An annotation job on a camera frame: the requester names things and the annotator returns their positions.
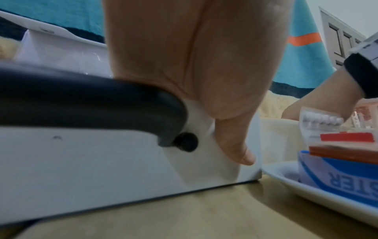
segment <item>black sleeve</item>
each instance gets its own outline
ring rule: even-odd
[[[365,93],[366,99],[378,98],[378,69],[360,54],[352,54],[344,66]]]

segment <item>orange stripe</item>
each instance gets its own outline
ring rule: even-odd
[[[319,32],[315,32],[300,37],[290,36],[287,42],[293,46],[305,46],[312,43],[322,42],[322,38],[320,37]]]

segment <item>black knob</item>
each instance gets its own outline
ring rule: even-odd
[[[185,152],[193,152],[198,147],[198,138],[193,133],[181,133],[173,141],[173,145]]]

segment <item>blue box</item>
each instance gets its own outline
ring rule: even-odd
[[[378,207],[378,165],[298,154],[300,182]]]

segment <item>white wall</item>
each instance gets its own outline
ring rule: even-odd
[[[323,39],[319,7],[366,37],[378,32],[378,0],[307,0],[307,3]]]

